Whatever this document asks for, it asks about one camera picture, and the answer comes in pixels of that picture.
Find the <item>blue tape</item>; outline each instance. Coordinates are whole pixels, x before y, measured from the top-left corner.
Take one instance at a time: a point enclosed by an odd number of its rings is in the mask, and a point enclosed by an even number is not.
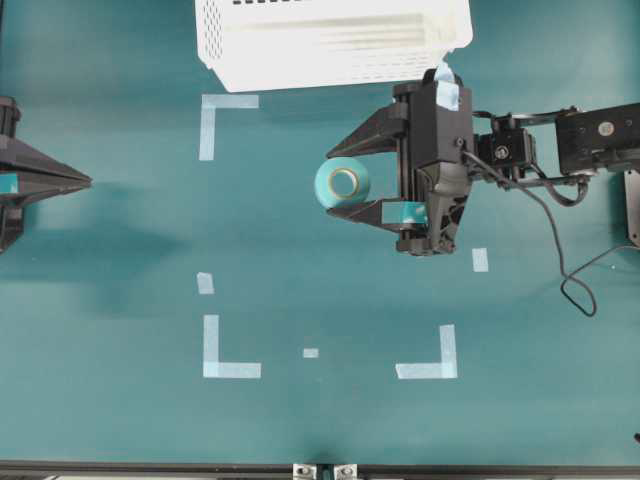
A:
[[[382,223],[422,224],[427,223],[427,213],[422,202],[385,202],[382,205]]]
[[[442,108],[457,112],[460,109],[460,87],[447,62],[440,64],[433,79],[438,82],[436,103]]]
[[[17,174],[5,173],[0,175],[0,193],[19,193]]]
[[[340,195],[334,190],[332,182],[338,174],[351,177],[354,188],[349,195]],[[367,200],[370,189],[369,172],[355,158],[332,158],[322,164],[316,174],[316,197],[326,209],[362,203]]]

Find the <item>l-shaped tape marker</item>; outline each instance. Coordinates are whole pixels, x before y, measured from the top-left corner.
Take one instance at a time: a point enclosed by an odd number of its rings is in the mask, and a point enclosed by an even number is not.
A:
[[[220,361],[220,317],[204,317],[204,350],[202,374],[205,378],[258,379],[261,363],[227,363]]]
[[[216,110],[219,108],[260,108],[258,95],[203,95],[200,119],[200,161],[211,162],[215,155]]]
[[[440,363],[398,363],[400,380],[438,380],[458,378],[456,331],[453,325],[440,327]]]

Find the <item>metal clamp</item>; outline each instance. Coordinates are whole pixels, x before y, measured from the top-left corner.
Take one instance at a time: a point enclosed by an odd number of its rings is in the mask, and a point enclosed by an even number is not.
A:
[[[333,480],[356,480],[358,478],[358,465],[336,465],[333,467]]]
[[[294,480],[317,480],[318,467],[316,465],[307,465],[304,463],[293,464]]]

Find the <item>small white tape square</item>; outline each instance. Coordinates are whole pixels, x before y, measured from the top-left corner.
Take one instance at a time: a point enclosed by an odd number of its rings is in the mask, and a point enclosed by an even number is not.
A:
[[[489,254],[486,248],[473,249],[473,271],[476,273],[489,271]]]
[[[196,278],[198,280],[198,293],[200,293],[200,295],[213,295],[216,293],[213,287],[213,275],[200,272]]]
[[[320,358],[320,350],[317,348],[305,348],[302,356],[304,358]]]

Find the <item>robotic arm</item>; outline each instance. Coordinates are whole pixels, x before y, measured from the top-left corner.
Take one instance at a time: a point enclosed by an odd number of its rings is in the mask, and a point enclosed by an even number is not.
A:
[[[414,256],[451,254],[473,182],[513,187],[544,187],[565,207],[587,195],[589,180],[600,168],[640,169],[640,104],[583,113],[575,107],[537,115],[496,117],[474,112],[472,94],[455,76],[457,105],[441,101],[442,80],[429,70],[421,82],[394,88],[395,102],[378,110],[328,158],[396,152],[397,198],[331,208],[330,215],[366,223],[398,234],[396,248]],[[474,135],[473,117],[491,122],[492,133]],[[527,127],[555,123],[561,177],[549,178],[538,166],[535,138]],[[473,157],[481,159],[473,162]],[[575,186],[569,199],[556,186]],[[391,203],[424,204],[424,223],[384,223]]]

